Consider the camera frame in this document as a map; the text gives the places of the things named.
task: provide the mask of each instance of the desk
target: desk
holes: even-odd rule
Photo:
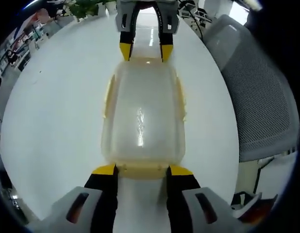
[[[19,195],[39,218],[106,164],[100,150],[102,111],[108,82],[123,60],[118,44],[115,16],[70,24],[36,52],[10,95],[1,127],[2,160]],[[183,81],[187,102],[182,165],[201,186],[231,203],[239,151],[227,87],[207,48],[182,20],[174,45],[170,62]],[[131,227],[168,232],[161,186],[161,180],[120,179],[114,232]]]

